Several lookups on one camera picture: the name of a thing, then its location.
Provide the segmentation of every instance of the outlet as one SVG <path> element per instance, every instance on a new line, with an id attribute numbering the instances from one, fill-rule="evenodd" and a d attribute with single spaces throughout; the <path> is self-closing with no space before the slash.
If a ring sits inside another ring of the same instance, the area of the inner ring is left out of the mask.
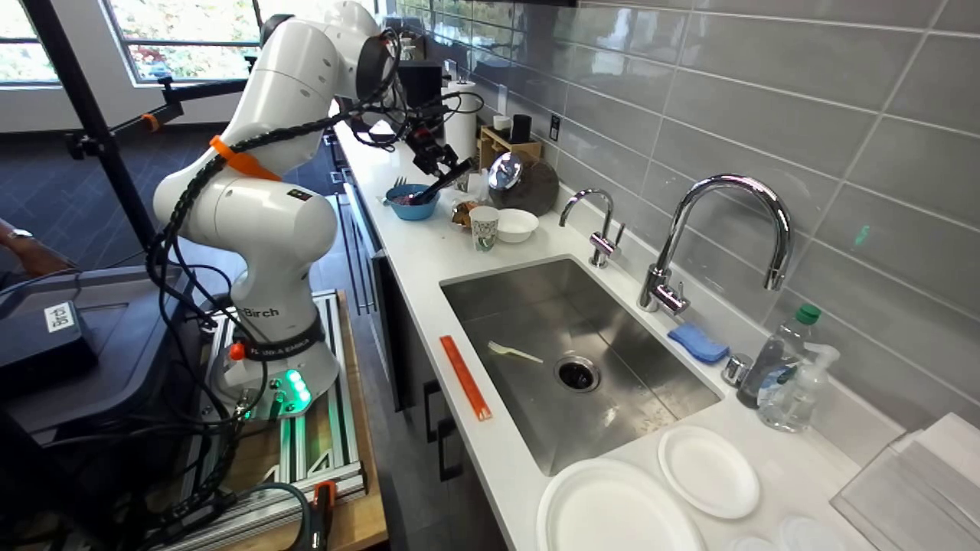
<path id="1" fill-rule="evenodd" d="M 558 117 L 558 114 L 551 114 L 551 121 L 549 121 L 549 140 L 558 140 L 558 133 L 561 133 L 561 117 Z"/>

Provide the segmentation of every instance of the sink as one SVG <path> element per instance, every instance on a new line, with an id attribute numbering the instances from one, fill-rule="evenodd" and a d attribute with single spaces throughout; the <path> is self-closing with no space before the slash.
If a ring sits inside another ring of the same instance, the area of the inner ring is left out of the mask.
<path id="1" fill-rule="evenodd" d="M 719 400 L 573 258 L 442 289 L 545 473 Z"/>

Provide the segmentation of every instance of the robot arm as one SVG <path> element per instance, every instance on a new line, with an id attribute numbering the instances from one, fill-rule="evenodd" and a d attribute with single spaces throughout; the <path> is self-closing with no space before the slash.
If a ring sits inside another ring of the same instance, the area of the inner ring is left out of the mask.
<path id="1" fill-rule="evenodd" d="M 343 0 L 322 18 L 282 20 L 264 45 L 229 125 L 208 154 L 169 173 L 152 196 L 152 213 L 169 223 L 162 241 L 173 241 L 182 232 L 237 250 L 247 264 L 247 276 L 234 285 L 245 332 L 245 345 L 237 347 L 245 354 L 237 354 L 223 370 L 223 394 L 234 392 L 237 400 L 267 394 L 259 412 L 273 400 L 264 386 L 284 370 L 299 372 L 309 399 L 317 399 L 338 376 L 338 358 L 323 347 L 305 282 L 309 264 L 335 241 L 335 207 L 323 196 L 274 177 L 313 159 L 322 128 L 340 120 L 332 117 L 338 93 L 377 93 L 392 69 L 395 61 L 387 54 L 380 27 L 358 4 Z M 299 125 L 309 130 L 274 138 L 274 130 Z M 237 154 L 237 144 L 257 138 L 269 144 Z"/>

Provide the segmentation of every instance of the chrome faucet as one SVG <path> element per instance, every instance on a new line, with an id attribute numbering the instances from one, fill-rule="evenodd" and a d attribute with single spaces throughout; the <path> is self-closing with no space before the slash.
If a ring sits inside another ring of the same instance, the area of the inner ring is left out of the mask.
<path id="1" fill-rule="evenodd" d="M 605 197 L 605 218 L 603 218 L 603 228 L 591 232 L 591 267 L 605 267 L 605 260 L 615 254 L 626 223 L 619 223 L 615 238 L 608 238 L 612 228 L 612 196 L 605 190 L 576 190 L 576 196 L 561 207 L 561 219 L 558 226 L 564 226 L 570 219 L 573 204 L 578 204 L 584 196 L 603 196 Z"/>
<path id="2" fill-rule="evenodd" d="M 683 313 L 689 306 L 689 300 L 683 297 L 679 287 L 672 287 L 672 258 L 679 245 L 679 235 L 683 235 L 683 226 L 685 226 L 685 218 L 691 213 L 694 202 L 701 196 L 707 196 L 710 190 L 717 185 L 734 185 L 734 190 L 747 190 L 754 192 L 755 197 L 766 202 L 766 207 L 772 212 L 774 218 L 774 249 L 772 249 L 772 260 L 770 260 L 770 268 L 766 268 L 766 277 L 761 277 L 761 287 L 774 289 L 787 271 L 787 264 L 789 264 L 789 241 L 792 241 L 792 223 L 789 223 L 789 212 L 783 207 L 783 202 L 774 196 L 774 190 L 770 190 L 766 184 L 754 179 L 754 177 L 745 177 L 745 173 L 712 173 L 712 177 L 703 177 L 699 179 L 677 204 L 677 213 L 675 213 L 675 226 L 672 226 L 672 235 L 657 254 L 657 260 L 645 268 L 645 282 L 642 282 L 642 289 L 641 289 L 641 306 L 663 306 L 672 314 Z"/>

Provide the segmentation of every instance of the sponge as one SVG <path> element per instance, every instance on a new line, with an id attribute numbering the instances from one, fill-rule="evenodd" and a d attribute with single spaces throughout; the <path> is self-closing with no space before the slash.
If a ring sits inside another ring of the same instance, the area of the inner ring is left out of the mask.
<path id="1" fill-rule="evenodd" d="M 691 321 L 677 324 L 668 336 L 677 340 L 701 364 L 717 364 L 728 358 L 728 345 L 710 340 L 710 332 L 703 332 Z"/>

